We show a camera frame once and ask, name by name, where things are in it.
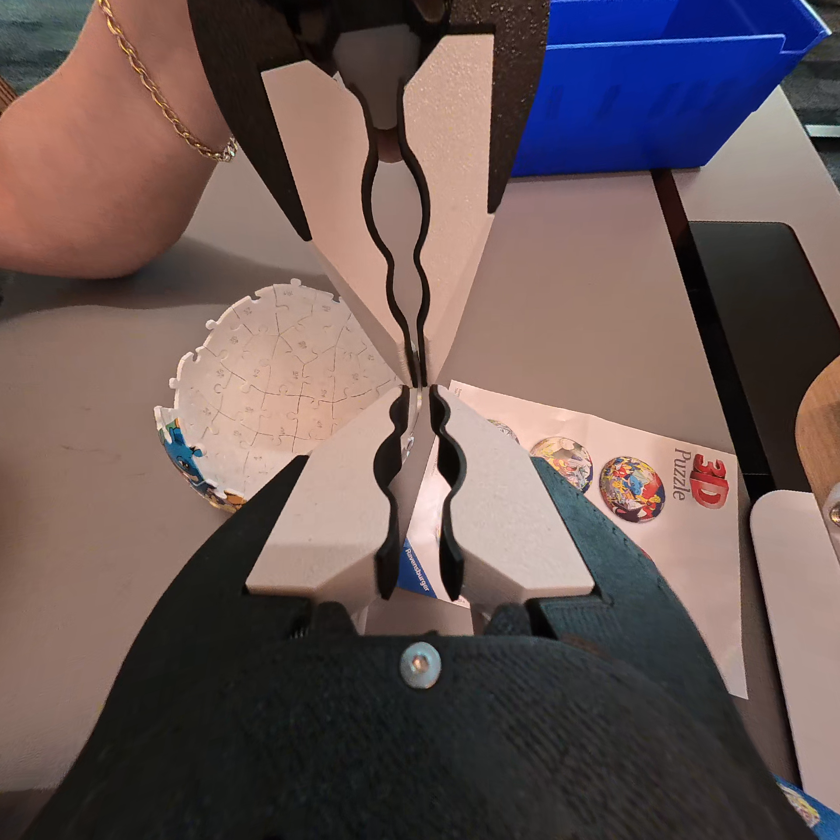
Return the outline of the person's left hand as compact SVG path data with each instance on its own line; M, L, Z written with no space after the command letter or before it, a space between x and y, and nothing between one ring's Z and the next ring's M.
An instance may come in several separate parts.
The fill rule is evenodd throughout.
M174 132L215 163L228 163L236 140L215 104L197 54L187 2L96 2L140 84Z

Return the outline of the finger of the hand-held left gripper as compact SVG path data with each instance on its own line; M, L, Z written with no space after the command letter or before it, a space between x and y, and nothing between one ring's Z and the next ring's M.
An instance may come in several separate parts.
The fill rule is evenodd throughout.
M492 34L447 35L407 82L407 148L428 210L419 264L428 288L423 323L428 384L451 351L494 216L488 212Z
M266 70L262 81L312 249L383 360L418 387L410 335L393 300L393 259L373 224L377 156L362 102L307 60Z

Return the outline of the wooden-edged sign board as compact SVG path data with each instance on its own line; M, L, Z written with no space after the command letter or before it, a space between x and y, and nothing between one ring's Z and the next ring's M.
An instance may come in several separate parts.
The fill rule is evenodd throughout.
M838 504L839 358L808 387L795 419L795 444L805 477L822 511Z

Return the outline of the single colourful jigsaw piece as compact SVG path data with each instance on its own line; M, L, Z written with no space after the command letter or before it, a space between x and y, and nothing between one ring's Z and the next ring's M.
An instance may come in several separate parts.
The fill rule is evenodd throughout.
M427 363L422 333L413 338L405 332L402 338L404 342L398 353L399 365L395 371L407 392L405 429L400 437L402 463L405 464L414 446L417 421L427 394Z

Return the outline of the blue plastic bin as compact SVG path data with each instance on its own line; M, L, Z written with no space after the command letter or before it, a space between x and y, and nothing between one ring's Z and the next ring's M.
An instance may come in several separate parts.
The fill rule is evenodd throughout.
M511 175L701 167L829 35L800 1L552 2Z

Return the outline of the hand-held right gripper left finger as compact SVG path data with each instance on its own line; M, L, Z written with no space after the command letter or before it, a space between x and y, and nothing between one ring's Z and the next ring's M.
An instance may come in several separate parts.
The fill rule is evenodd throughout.
M403 465L409 387L394 387L308 457L249 593L339 602L355 614L396 588L402 543L390 484Z

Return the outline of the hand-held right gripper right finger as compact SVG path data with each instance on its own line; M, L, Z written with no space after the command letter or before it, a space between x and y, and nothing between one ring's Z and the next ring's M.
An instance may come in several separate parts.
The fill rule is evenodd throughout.
M595 583L526 450L447 388L429 389L444 499L439 568L447 594L492 612L589 595Z

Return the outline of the white flat stand base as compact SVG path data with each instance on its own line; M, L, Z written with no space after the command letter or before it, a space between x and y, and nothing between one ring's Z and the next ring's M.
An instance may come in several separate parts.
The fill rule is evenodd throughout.
M839 806L838 537L812 493L777 490L750 530L805 793Z

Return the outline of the white printed paper leaflet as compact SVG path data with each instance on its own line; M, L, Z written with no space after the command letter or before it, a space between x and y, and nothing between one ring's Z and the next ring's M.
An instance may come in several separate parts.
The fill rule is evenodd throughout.
M735 455L463 382L448 389L549 463L646 552L730 693L747 699Z

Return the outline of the person's left forearm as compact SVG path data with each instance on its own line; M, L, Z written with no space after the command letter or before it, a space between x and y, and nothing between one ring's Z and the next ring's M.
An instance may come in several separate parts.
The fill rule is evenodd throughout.
M2 115L2 269L127 276L183 234L216 164L174 132L93 2L68 57Z

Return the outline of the blue cardboard puzzle box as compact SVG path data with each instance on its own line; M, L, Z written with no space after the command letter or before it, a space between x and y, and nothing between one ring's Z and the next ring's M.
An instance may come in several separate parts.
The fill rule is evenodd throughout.
M791 804L798 816L813 832L821 823L822 816L818 808L805 796L804 792L795 785L783 780L778 775L774 776L777 785L784 794L786 800Z

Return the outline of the black desk panel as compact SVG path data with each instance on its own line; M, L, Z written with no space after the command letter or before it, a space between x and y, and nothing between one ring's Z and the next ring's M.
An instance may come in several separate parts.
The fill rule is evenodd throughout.
M810 491L795 418L839 337L798 237L782 222L690 221L672 172L651 176L748 498Z

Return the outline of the colourful half-built puzzle ball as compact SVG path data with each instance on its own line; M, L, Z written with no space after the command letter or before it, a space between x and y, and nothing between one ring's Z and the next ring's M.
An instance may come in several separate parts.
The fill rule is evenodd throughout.
M348 305L298 278L206 322L203 344L154 409L168 459L212 507L234 513L298 455L402 385Z

